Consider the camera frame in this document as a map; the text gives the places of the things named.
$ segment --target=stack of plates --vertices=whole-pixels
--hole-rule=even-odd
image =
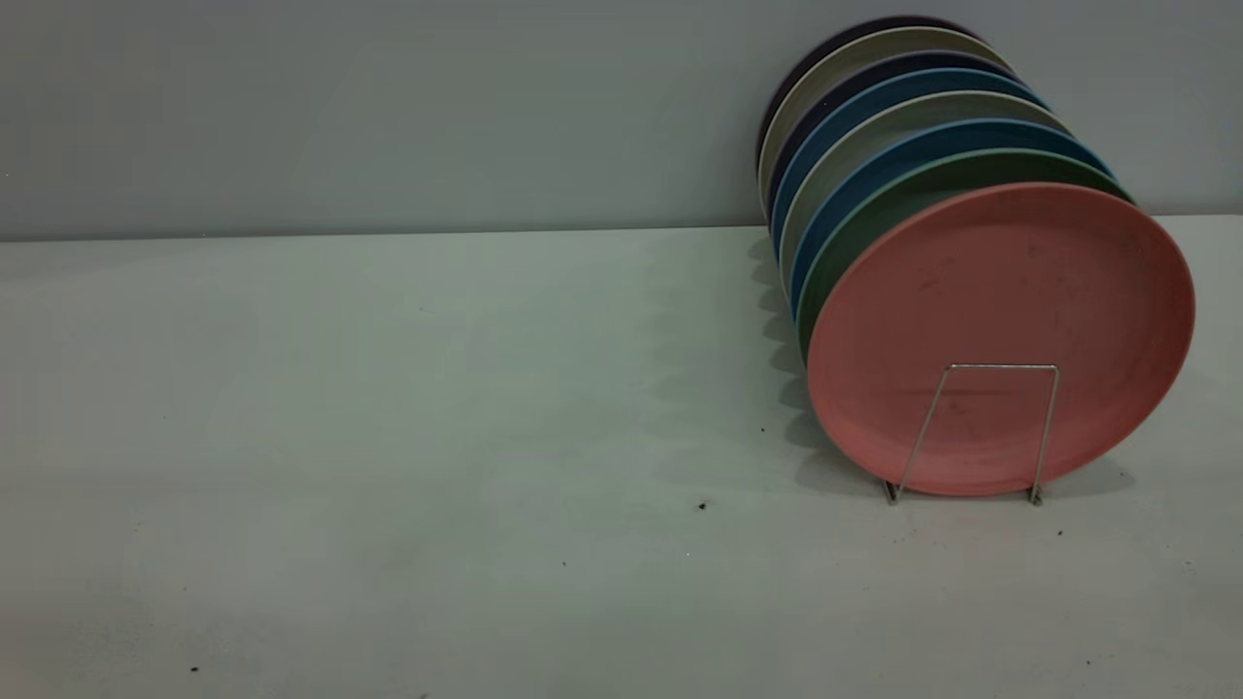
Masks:
[[[1117,444],[1178,374],[1177,246],[961,26],[886,17],[818,46],[768,104],[756,168],[817,415],[886,480],[951,363],[1059,368],[1043,480]],[[948,374],[906,486],[1029,488],[1049,382]]]

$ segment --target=dark blue plate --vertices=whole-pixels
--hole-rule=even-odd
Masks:
[[[798,308],[807,272],[820,248],[838,225],[874,192],[896,178],[933,160],[991,148],[1029,148],[1073,158],[1108,175],[1114,175],[1091,150],[1060,131],[1018,119],[970,119],[953,122],[917,133],[873,155],[820,204],[807,226],[794,255],[789,303]]]
[[[794,129],[786,138],[786,143],[783,143],[781,149],[777,152],[777,162],[773,165],[773,172],[784,173],[791,159],[794,157],[794,153],[798,150],[799,146],[803,144],[803,141],[807,139],[808,134],[810,134],[815,127],[820,126],[820,122],[837,111],[838,107],[845,104],[853,97],[875,87],[876,85],[880,85],[881,82],[885,82],[889,78],[933,68],[972,68],[1008,77],[1022,85],[1022,81],[1018,80],[1014,73],[1006,70],[1006,67],[978,56],[972,56],[971,53],[962,53],[960,51],[916,51],[886,58],[884,61],[878,61],[838,83],[837,87],[830,90],[828,95],[822,97],[815,106],[808,109],[807,113],[799,118],[798,124],[794,126]],[[773,210],[773,199],[777,197],[777,188],[779,184],[781,177],[774,177],[772,187],[769,187],[766,193],[766,211]]]
[[[768,211],[768,230],[772,233],[774,254],[781,250],[781,236],[782,228],[786,225],[786,215],[789,213],[789,205],[794,200],[794,194],[798,193],[798,188],[803,184],[803,178],[807,177],[807,173],[815,167],[815,163],[819,162],[820,157],[834,143],[854,127],[895,104],[937,92],[960,90],[999,92],[1045,107],[1039,97],[1017,81],[997,73],[972,68],[919,71],[889,78],[880,85],[865,90],[838,107],[837,111],[829,114],[828,118],[822,121],[808,134],[803,144],[794,152],[784,172],[774,170],[782,173],[777,194]]]
[[[764,134],[768,133],[768,124],[773,122],[773,116],[777,114],[777,108],[781,107],[782,101],[786,100],[786,96],[789,95],[791,90],[794,90],[794,86],[803,77],[803,75],[807,73],[807,71],[812,70],[815,66],[815,63],[819,63],[829,53],[837,51],[838,49],[842,49],[843,46],[850,44],[851,41],[855,41],[856,39],[863,39],[864,36],[868,36],[869,34],[876,34],[878,31],[899,29],[904,26],[930,26],[936,29],[948,29],[951,31],[957,31],[961,34],[966,34],[967,36],[973,36],[976,39],[979,39],[979,36],[976,36],[967,29],[958,26],[951,21],[938,20],[936,17],[925,17],[920,15],[895,15],[892,17],[880,17],[879,20],[863,22],[850,29],[839,31],[838,34],[834,34],[833,36],[827,39],[824,44],[820,44],[819,46],[813,49],[810,53],[803,56],[803,60],[799,61],[798,65],[794,66],[794,68],[786,75],[786,80],[782,81],[781,86],[777,88],[777,92],[773,93],[772,100],[768,101],[768,108],[764,109],[764,118],[762,122],[759,122],[759,136],[756,137],[756,167],[759,167],[759,150],[762,150],[764,147]]]

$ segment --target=table surface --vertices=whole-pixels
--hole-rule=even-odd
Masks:
[[[1237,697],[1243,216],[1161,220],[1188,362],[1043,507],[889,507],[758,228],[2,245],[0,695]]]

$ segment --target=metal wire stand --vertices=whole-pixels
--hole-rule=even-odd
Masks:
[[[941,383],[936,387],[936,393],[932,394],[932,404],[929,405],[929,412],[924,415],[924,425],[920,427],[920,434],[915,438],[915,447],[911,449],[911,455],[906,459],[906,468],[902,469],[902,480],[894,485],[892,483],[881,479],[881,485],[885,489],[885,499],[889,500],[890,505],[896,505],[897,499],[902,496],[902,490],[906,489],[906,481],[911,478],[911,468],[915,465],[915,458],[920,453],[920,447],[924,444],[924,434],[929,430],[929,424],[932,422],[932,413],[936,412],[936,404],[941,400],[941,392],[945,389],[945,382],[950,378],[950,373],[957,369],[1016,369],[1016,371],[1038,371],[1038,372],[1053,372],[1053,386],[1049,388],[1049,408],[1044,413],[1044,432],[1040,434],[1040,451],[1035,456],[1035,474],[1032,478],[1032,488],[1028,490],[1028,501],[1035,506],[1040,506],[1043,500],[1040,499],[1040,469],[1044,468],[1044,448],[1049,444],[1049,425],[1053,424],[1053,402],[1058,397],[1058,379],[1062,378],[1062,372],[1058,369],[1057,364],[950,364],[941,372]]]

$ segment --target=gray wall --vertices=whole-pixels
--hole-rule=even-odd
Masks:
[[[9,0],[0,236],[758,223],[799,56],[989,39],[1155,213],[1243,210],[1238,0]]]

